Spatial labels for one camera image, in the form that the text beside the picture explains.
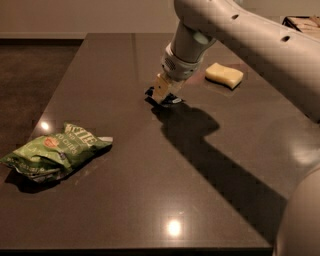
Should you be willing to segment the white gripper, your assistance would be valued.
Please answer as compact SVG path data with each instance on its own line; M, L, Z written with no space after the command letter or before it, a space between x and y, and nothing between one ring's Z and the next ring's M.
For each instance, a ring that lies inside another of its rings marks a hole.
M156 102L162 102L169 92L177 94L184 87L185 80L198 70L203 53L204 50L201 47L178 47L170 43L165 49L161 66L172 80L168 82L164 73L158 74L153 84L152 98Z

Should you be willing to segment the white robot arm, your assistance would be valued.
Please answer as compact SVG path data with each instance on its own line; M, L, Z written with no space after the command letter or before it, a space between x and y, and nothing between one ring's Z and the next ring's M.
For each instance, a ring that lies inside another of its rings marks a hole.
M220 41L314 123L320 122L320 41L244 10L233 0L173 0L179 25L162 57L152 98L161 103ZM299 183L282 217L272 256L320 256L320 171Z

